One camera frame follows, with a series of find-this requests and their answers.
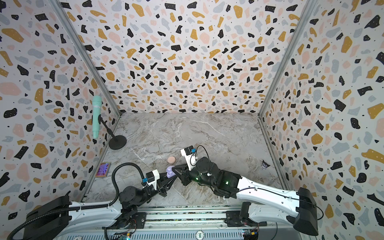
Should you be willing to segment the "purple earbud charging case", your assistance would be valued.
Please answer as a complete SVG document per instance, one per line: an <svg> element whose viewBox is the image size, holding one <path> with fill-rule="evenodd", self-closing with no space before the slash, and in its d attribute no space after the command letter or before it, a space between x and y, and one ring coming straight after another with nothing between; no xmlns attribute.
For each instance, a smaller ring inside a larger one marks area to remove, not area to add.
<svg viewBox="0 0 384 240"><path fill-rule="evenodd" d="M166 169L166 173L167 173L167 178L168 179L170 179L170 178L172 178L172 177L174 177L176 174L174 173L174 171L173 171L173 167L174 166L169 166L169 167L167 167L167 169Z"/></svg>

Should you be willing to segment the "pink earbud charging case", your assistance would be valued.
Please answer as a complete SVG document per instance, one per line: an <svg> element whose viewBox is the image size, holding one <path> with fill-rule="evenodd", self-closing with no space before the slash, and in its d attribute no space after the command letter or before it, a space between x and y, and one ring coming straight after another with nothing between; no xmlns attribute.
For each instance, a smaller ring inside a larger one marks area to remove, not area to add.
<svg viewBox="0 0 384 240"><path fill-rule="evenodd" d="M173 157L173 156L171 156L171 157L169 157L168 159L167 159L167 162L169 163L169 164L174 164L175 162L176 162L176 158L175 157Z"/></svg>

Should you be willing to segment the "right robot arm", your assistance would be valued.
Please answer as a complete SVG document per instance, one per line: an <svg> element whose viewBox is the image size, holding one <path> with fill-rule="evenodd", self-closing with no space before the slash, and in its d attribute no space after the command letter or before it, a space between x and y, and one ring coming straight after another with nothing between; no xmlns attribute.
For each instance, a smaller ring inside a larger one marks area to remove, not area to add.
<svg viewBox="0 0 384 240"><path fill-rule="evenodd" d="M240 219L244 225L259 222L291 224L309 236L318 236L318 207L306 188L288 191L269 187L239 174L219 169L203 157L194 165L184 164L167 168L167 176L177 176L184 186L191 182L209 187L216 196L242 200Z"/></svg>

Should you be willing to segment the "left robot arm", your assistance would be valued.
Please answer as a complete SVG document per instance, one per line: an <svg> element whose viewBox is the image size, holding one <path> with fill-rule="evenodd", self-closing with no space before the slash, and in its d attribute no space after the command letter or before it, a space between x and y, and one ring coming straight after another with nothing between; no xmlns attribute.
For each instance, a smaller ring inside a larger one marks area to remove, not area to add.
<svg viewBox="0 0 384 240"><path fill-rule="evenodd" d="M27 214L23 228L24 240L52 240L57 236L79 230L101 227L122 228L128 224L138 207L156 196L166 197L176 180L161 174L155 183L138 189L126 187L114 204L110 202L71 202L68 196L59 197Z"/></svg>

